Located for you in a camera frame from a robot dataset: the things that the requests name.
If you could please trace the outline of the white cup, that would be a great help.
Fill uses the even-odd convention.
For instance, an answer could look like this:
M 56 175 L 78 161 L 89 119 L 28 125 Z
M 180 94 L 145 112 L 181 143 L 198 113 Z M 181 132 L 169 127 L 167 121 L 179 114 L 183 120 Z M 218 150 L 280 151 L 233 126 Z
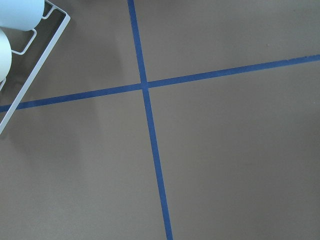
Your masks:
M 0 30 L 0 81 L 2 82 L 8 75 L 12 64 L 12 49 L 10 42 L 4 33 Z

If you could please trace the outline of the light blue cup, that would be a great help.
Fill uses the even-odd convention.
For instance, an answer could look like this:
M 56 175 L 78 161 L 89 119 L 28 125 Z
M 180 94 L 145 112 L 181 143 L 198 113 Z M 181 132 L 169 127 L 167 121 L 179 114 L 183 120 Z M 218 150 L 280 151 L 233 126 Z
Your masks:
M 44 8 L 44 0 L 1 0 L 0 26 L 30 31 L 41 21 Z

